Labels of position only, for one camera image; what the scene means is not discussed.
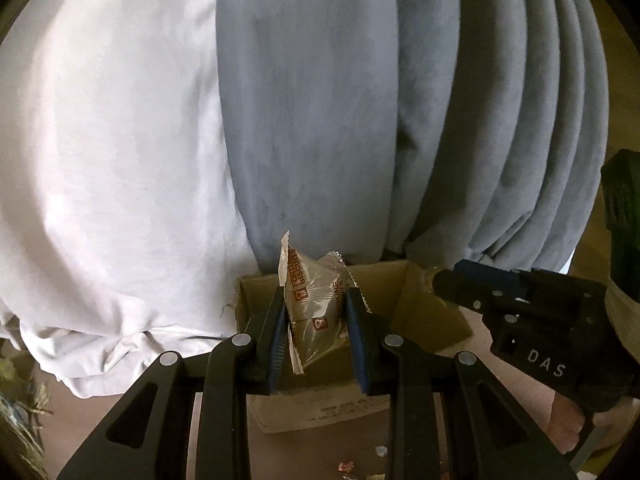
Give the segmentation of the person's right hand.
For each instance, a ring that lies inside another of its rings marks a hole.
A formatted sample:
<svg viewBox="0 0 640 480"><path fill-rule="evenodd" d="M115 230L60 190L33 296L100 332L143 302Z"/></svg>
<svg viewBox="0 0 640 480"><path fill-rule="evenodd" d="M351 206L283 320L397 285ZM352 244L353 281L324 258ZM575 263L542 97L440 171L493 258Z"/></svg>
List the person's right hand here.
<svg viewBox="0 0 640 480"><path fill-rule="evenodd" d="M626 396L612 410L594 414L593 426L608 430L596 446L596 450L606 450L620 444L638 414L639 401ZM579 406L566 396L555 393L546 435L560 453L566 454L576 448L585 423L586 416L582 414Z"/></svg>

